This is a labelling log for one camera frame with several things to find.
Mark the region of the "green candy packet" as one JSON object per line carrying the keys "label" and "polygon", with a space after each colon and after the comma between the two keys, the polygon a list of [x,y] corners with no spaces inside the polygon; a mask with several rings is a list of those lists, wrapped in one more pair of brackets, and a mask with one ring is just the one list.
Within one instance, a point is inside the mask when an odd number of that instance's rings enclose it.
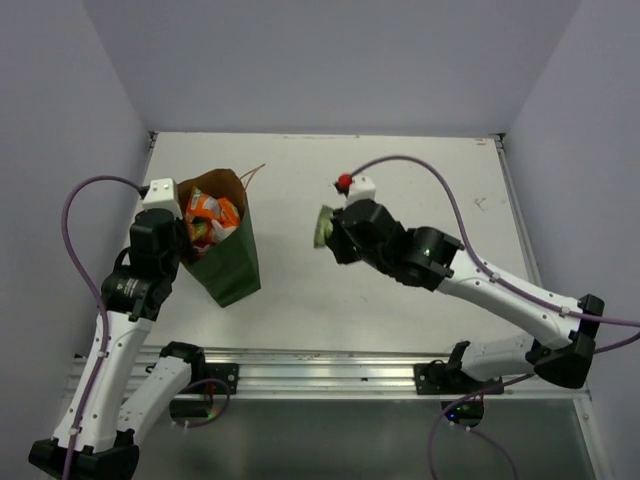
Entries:
{"label": "green candy packet", "polygon": [[325,248],[327,239],[333,232],[333,218],[334,209],[327,205],[322,205],[315,224],[313,247],[315,249]]}

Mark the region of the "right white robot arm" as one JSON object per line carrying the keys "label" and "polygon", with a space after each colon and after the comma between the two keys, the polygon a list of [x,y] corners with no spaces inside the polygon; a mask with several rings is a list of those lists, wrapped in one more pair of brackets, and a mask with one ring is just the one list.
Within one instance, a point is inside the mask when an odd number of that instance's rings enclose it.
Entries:
{"label": "right white robot arm", "polygon": [[503,376],[536,375],[563,388],[584,386],[601,299],[565,297],[476,263],[457,238],[432,227],[406,229],[373,200],[322,207],[314,245],[329,248],[341,265],[364,262],[402,285],[467,301],[521,329],[502,340],[457,343],[445,364],[428,368],[431,383],[467,393]]}

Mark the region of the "green paper bag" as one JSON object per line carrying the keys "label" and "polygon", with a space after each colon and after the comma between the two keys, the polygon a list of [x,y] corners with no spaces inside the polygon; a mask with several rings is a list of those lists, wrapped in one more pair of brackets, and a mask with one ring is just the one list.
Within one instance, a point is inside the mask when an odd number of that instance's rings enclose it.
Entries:
{"label": "green paper bag", "polygon": [[210,246],[201,246],[183,258],[191,276],[222,308],[261,288],[259,260],[247,194],[248,184],[231,169],[213,169],[178,185],[183,216],[193,217],[197,191],[218,201],[226,199],[238,212],[239,225],[230,235]]}

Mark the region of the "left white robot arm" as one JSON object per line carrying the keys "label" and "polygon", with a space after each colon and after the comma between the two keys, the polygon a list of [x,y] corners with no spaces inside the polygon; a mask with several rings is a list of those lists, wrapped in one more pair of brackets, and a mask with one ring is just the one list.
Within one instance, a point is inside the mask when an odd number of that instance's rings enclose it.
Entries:
{"label": "left white robot arm", "polygon": [[29,453],[29,463],[55,479],[132,478],[143,439],[172,399],[207,383],[202,348],[171,342],[135,393],[125,394],[188,246],[184,223],[165,209],[137,214],[129,235],[102,284],[106,309],[74,397],[52,437]]}

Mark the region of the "orange snack packet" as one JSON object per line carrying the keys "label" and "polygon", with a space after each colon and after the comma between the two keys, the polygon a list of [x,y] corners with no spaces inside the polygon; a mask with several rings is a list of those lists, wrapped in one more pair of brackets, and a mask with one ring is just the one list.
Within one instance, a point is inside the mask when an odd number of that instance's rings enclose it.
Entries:
{"label": "orange snack packet", "polygon": [[227,198],[214,198],[193,187],[185,214],[187,225],[196,219],[206,219],[215,228],[217,244],[227,239],[241,224],[236,207]]}

